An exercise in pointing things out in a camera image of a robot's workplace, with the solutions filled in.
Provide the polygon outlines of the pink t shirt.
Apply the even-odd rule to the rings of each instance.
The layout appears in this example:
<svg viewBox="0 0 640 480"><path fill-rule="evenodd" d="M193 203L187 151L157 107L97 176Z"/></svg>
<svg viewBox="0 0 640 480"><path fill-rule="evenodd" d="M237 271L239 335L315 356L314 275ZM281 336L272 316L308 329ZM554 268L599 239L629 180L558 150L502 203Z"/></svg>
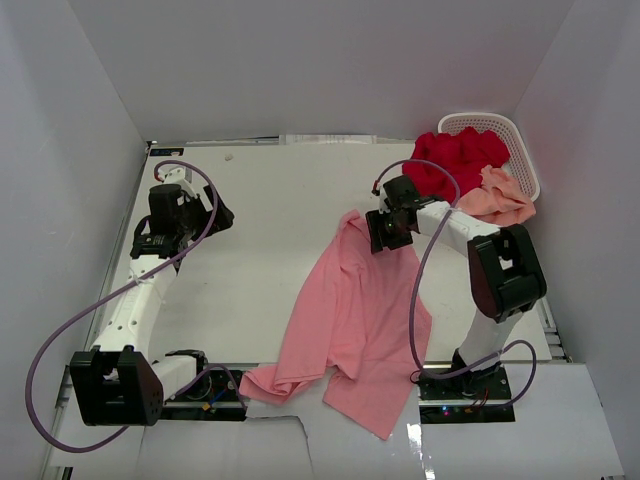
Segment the pink t shirt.
<svg viewBox="0 0 640 480"><path fill-rule="evenodd" d="M240 393L282 405L333 368L324 403L388 439L431 335L430 313L411 298L418 266L411 247L371 253L365 218L344 214L297 296L277 363L244 374Z"/></svg>

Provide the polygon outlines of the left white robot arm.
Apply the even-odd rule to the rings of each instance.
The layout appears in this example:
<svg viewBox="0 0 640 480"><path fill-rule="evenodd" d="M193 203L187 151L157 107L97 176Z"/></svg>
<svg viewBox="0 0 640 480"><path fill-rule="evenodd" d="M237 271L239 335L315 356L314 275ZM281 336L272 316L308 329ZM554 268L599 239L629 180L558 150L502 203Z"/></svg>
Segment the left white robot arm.
<svg viewBox="0 0 640 480"><path fill-rule="evenodd" d="M149 359L154 325L183 254L198 238L229 229L233 213L210 186L202 196L186 182L150 189L150 212L134 230L129 278L103 332L90 350L73 354L70 375L81 417L89 426L152 426L164 403L184 393L199 399L211 387L205 356L197 350Z"/></svg>

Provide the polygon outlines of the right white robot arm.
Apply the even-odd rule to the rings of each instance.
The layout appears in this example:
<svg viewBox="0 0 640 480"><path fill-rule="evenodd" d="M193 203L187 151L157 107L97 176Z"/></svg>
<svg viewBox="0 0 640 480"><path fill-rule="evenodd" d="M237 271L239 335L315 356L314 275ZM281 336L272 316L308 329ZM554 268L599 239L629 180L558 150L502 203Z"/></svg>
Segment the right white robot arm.
<svg viewBox="0 0 640 480"><path fill-rule="evenodd" d="M508 339L514 326L547 292L527 229L487 223L438 196L423 196L406 175L376 181L372 192L379 199L378 208L366 214L372 253L409 246L414 236L425 235L428 251L443 243L466 258L476 307L467 335L447 370L428 370L417 359L411 379L477 397L498 372L502 355L517 346Z"/></svg>

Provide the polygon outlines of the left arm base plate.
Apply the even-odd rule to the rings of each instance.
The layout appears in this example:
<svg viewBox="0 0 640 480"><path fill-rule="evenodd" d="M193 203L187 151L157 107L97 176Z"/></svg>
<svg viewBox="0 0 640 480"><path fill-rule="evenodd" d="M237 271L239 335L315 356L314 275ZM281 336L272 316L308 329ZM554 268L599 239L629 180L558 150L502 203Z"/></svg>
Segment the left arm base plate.
<svg viewBox="0 0 640 480"><path fill-rule="evenodd" d="M237 389L222 369L211 370L186 393L168 400L161 412L161 420L243 422L245 408Z"/></svg>

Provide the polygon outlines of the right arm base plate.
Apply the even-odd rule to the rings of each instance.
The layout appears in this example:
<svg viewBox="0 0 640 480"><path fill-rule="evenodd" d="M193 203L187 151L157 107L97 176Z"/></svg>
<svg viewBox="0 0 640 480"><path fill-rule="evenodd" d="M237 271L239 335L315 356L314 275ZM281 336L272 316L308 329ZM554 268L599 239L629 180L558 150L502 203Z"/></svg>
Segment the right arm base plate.
<svg viewBox="0 0 640 480"><path fill-rule="evenodd" d="M422 425L513 423L512 392L505 368L473 379L464 376L436 380L413 375Z"/></svg>

